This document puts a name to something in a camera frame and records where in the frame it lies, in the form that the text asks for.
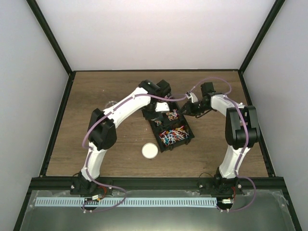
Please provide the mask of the black three-compartment candy bin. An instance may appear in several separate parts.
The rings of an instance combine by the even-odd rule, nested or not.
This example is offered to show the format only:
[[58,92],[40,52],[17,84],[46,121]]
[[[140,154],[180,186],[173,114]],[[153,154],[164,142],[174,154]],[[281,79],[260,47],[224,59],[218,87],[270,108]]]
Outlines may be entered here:
[[194,134],[176,102],[168,102],[170,111],[162,113],[156,120],[147,120],[157,141],[160,152],[172,151],[187,145]]

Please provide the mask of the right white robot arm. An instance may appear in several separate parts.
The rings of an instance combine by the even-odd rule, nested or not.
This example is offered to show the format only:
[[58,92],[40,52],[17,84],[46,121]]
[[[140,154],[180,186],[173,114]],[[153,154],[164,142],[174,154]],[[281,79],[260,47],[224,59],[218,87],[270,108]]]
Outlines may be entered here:
[[257,110],[252,105],[237,103],[228,94],[218,93],[212,82],[201,85],[202,99],[192,90],[185,93],[187,102],[181,112],[200,118],[215,111],[225,116],[225,140],[228,144],[225,157],[213,177],[214,190],[226,193],[236,185],[239,168],[250,149],[260,140]]

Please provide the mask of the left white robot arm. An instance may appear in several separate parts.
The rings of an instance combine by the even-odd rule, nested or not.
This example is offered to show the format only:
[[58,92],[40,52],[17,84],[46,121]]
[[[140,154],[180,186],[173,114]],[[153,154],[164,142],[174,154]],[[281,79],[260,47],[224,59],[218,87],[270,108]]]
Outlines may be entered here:
[[88,131],[82,147],[88,150],[85,163],[71,185],[72,194],[94,194],[98,190],[97,178],[104,156],[117,141],[118,126],[139,109],[151,114],[169,110],[167,100],[171,95],[170,84],[161,80],[157,84],[142,81],[127,97],[104,110],[95,109],[90,117]]

